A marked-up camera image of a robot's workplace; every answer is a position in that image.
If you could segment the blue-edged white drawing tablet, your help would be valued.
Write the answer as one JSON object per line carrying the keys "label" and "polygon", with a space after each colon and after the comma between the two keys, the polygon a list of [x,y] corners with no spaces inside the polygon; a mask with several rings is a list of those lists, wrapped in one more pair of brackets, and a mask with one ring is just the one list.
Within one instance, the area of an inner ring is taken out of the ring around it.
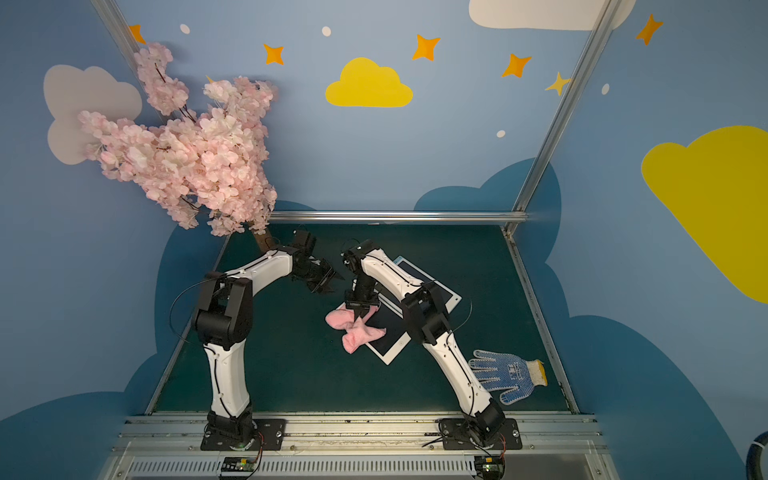
{"label": "blue-edged white drawing tablet", "polygon": [[445,303],[445,307],[448,313],[451,313],[461,302],[462,297],[459,294],[457,294],[456,292],[448,288],[442,282],[436,280],[433,276],[426,273],[424,270],[422,270],[421,268],[413,264],[408,259],[402,256],[398,256],[394,260],[394,264],[399,266],[402,270],[404,270],[409,275],[423,282],[434,281],[440,290],[441,297]]}

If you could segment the pink cloth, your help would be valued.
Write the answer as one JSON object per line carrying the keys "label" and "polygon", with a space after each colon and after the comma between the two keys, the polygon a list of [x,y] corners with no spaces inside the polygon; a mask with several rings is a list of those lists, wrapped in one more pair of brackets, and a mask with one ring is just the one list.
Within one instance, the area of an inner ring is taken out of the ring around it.
{"label": "pink cloth", "polygon": [[342,345],[344,350],[352,354],[360,346],[381,339],[386,330],[367,325],[368,320],[378,312],[377,306],[372,306],[364,316],[358,316],[354,310],[340,307],[325,316],[326,323],[335,330],[344,331]]}

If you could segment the blue dotted work glove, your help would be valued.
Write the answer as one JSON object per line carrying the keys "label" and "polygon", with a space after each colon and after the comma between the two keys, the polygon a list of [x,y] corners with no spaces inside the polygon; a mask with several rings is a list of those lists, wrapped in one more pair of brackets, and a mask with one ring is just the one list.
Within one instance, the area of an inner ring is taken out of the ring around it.
{"label": "blue dotted work glove", "polygon": [[543,363],[514,354],[475,350],[469,367],[489,392],[499,393],[499,402],[510,406],[531,396],[537,387],[548,385]]}

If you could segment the rear aluminium frame rail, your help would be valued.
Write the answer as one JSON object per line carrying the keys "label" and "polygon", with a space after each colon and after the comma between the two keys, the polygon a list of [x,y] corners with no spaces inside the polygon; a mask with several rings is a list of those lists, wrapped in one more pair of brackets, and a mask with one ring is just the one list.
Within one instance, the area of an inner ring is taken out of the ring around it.
{"label": "rear aluminium frame rail", "polygon": [[527,220],[524,212],[431,212],[431,211],[277,211],[272,223],[307,224],[518,224]]}

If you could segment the pink cherry blossom tree crown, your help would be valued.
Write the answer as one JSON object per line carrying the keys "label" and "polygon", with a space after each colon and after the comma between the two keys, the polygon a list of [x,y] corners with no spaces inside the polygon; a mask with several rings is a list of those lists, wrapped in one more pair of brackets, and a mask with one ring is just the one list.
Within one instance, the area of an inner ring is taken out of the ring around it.
{"label": "pink cherry blossom tree crown", "polygon": [[243,76],[210,81],[203,93],[212,103],[197,114],[187,105],[188,87],[167,72],[169,48],[150,43],[134,59],[148,103],[167,121],[145,126],[83,110],[81,128],[94,139],[87,159],[105,177],[137,184],[184,229],[197,227],[205,210],[214,236],[265,231],[278,194],[264,169],[263,120],[277,87]]}

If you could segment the rusty brown tree trunk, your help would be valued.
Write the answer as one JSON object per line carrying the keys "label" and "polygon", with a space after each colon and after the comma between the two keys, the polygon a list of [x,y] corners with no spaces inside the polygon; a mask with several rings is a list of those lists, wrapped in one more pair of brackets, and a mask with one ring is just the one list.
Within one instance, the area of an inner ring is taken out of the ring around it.
{"label": "rusty brown tree trunk", "polygon": [[258,232],[253,232],[253,237],[257,243],[259,250],[262,253],[266,253],[270,250],[273,250],[280,244],[280,242],[267,229],[258,231]]}

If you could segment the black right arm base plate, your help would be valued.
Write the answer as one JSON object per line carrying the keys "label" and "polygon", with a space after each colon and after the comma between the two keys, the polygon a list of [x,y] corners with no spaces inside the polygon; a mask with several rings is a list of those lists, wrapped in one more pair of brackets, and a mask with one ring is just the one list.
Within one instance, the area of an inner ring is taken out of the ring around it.
{"label": "black right arm base plate", "polygon": [[463,418],[441,418],[437,422],[445,450],[522,450],[523,442],[518,423],[506,418],[496,430],[482,433],[473,429]]}

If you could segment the left green circuit board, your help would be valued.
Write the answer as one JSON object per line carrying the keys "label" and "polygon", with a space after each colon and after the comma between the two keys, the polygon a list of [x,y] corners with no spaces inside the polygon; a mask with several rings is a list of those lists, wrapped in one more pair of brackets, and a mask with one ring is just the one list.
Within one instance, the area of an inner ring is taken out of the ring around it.
{"label": "left green circuit board", "polygon": [[220,474],[222,476],[249,476],[259,466],[259,459],[248,457],[225,457],[221,463]]}

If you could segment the front aluminium rail bed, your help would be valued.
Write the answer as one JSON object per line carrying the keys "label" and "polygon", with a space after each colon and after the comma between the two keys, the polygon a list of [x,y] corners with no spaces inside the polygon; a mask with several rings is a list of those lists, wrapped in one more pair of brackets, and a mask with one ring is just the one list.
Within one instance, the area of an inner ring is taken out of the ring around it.
{"label": "front aluminium rail bed", "polygon": [[[201,414],[126,419],[102,479],[475,479],[475,456],[501,456],[502,479],[616,479],[618,470],[591,415],[510,412],[522,450],[445,450],[441,418],[455,412],[259,413],[287,421],[279,451],[202,451]],[[259,459],[249,476],[222,476],[225,457]]]}

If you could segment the right circuit board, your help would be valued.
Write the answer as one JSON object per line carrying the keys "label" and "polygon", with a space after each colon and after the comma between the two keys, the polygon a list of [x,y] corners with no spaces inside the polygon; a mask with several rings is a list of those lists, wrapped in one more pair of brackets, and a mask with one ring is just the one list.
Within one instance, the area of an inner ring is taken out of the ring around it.
{"label": "right circuit board", "polygon": [[505,473],[505,461],[501,456],[475,456],[475,479],[501,480]]}

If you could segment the aluminium post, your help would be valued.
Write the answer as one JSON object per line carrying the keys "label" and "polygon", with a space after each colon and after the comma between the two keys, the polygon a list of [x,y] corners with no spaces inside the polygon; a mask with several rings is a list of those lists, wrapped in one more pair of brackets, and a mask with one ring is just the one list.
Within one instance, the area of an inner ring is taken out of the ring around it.
{"label": "aluminium post", "polygon": [[118,3],[115,0],[91,0],[90,3],[129,68],[136,74],[137,63],[134,54],[140,50],[140,44],[135,39]]}
{"label": "aluminium post", "polygon": [[503,232],[507,239],[511,239],[517,226],[527,220],[528,207],[608,43],[614,30],[614,21],[618,17],[619,10],[623,4],[624,1],[619,0],[605,1],[598,13],[596,23],[590,32],[573,71],[571,82],[567,86],[567,91],[562,96],[541,148],[525,177],[513,205],[512,213],[517,216],[517,219],[508,221],[504,225]]}

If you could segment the right rear aluminium post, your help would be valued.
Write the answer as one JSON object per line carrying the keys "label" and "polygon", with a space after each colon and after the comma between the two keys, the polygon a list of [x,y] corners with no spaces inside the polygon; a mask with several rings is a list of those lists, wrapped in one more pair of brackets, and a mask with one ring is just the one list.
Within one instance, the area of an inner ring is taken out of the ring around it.
{"label": "right rear aluminium post", "polygon": [[567,86],[567,91],[562,96],[541,148],[525,177],[513,205],[512,213],[517,216],[517,219],[508,221],[504,225],[503,232],[507,239],[511,239],[517,226],[527,220],[528,207],[608,43],[614,30],[614,21],[618,17],[619,10],[623,4],[624,1],[619,0],[605,1],[598,13],[596,23],[590,32],[573,71],[571,82]]}

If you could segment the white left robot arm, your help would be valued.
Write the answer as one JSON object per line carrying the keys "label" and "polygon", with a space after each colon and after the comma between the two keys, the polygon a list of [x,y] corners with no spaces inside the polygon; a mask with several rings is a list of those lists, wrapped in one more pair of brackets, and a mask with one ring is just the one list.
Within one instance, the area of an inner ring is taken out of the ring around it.
{"label": "white left robot arm", "polygon": [[317,238],[294,232],[257,259],[202,281],[193,329],[208,359],[212,402],[201,443],[203,451],[246,451],[260,439],[246,386],[245,343],[253,326],[253,298],[273,282],[290,277],[313,293],[328,293],[336,271],[314,256]]}

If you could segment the right table edge rail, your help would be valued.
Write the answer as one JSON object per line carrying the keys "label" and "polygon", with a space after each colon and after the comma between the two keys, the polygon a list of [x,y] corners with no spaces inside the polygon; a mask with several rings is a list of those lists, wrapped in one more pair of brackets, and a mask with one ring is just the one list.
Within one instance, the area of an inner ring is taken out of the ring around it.
{"label": "right table edge rail", "polygon": [[556,349],[556,345],[548,328],[545,316],[541,310],[540,303],[536,297],[530,277],[524,265],[521,253],[511,233],[502,230],[505,242],[507,244],[511,259],[521,283],[527,304],[531,310],[539,337],[544,346],[551,369],[554,372],[558,388],[562,393],[567,407],[572,414],[580,414],[580,408],[577,404],[572,387],[565,372],[563,363]]}

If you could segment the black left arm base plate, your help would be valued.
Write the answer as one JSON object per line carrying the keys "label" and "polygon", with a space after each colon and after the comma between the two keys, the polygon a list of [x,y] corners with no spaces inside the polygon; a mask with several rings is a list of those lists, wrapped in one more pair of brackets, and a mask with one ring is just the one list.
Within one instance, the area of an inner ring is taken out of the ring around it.
{"label": "black left arm base plate", "polygon": [[285,419],[214,415],[208,419],[200,444],[202,451],[279,451],[285,436]]}

